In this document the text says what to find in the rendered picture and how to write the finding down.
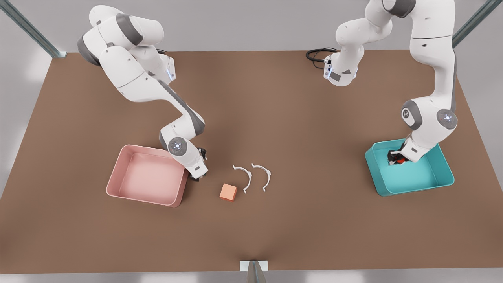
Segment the pink storage box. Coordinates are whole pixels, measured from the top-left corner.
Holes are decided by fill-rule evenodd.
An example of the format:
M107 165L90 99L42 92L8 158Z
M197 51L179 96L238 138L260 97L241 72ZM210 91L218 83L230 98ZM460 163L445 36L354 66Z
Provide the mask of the pink storage box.
M106 186L112 197L176 208L181 204L187 170L167 151L125 145Z

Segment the blue storage box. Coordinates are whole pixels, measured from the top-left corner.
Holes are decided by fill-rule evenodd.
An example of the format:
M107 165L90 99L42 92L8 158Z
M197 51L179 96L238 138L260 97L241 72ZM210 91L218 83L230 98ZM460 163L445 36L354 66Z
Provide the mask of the blue storage box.
M454 175L439 145L417 162L389 165L387 153L396 150L404 139L374 143L365 158L379 195L392 196L450 186Z

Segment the white curved clip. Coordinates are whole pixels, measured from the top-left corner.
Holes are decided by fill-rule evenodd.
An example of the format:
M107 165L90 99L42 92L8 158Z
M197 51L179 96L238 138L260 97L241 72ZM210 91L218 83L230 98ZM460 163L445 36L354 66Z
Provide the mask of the white curved clip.
M246 194L247 193L247 189L249 188L250 186L250 183L251 183L251 180L252 180L252 173L248 170L246 170L246 168L243 168L243 167L237 167L235 165L232 165L233 166L233 169L234 170L241 170L241 171L244 171L246 172L247 176L248 176L248 184L243 188L243 191L244 193Z
M267 168L265 168L262 165L255 165L253 163L251 165L252 165L252 167L254 169L260 168L260 169L264 170L264 172L266 172L266 175L268 176L268 180L267 180L266 184L262 187L263 192L266 192L266 188L267 188L267 186L269 185L269 183L271 181L271 172L270 172L270 170L268 170Z

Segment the orange cube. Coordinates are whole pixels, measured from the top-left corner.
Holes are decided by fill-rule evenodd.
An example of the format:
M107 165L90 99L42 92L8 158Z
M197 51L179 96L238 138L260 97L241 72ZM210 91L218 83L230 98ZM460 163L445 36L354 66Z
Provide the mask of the orange cube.
M223 184L219 197L223 200L234 202L236 194L237 194L236 186Z

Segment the silver frame post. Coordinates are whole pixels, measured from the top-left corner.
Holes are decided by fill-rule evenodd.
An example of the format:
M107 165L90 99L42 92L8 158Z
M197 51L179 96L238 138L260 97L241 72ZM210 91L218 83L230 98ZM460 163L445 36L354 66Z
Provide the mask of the silver frame post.
M0 0L2 10L20 29L54 59L63 59L67 53L59 51L9 0Z
M246 283L266 283L264 272L269 270L267 260L240 261L241 272L247 272Z
M486 0L452 37L452 47L458 46L503 0Z

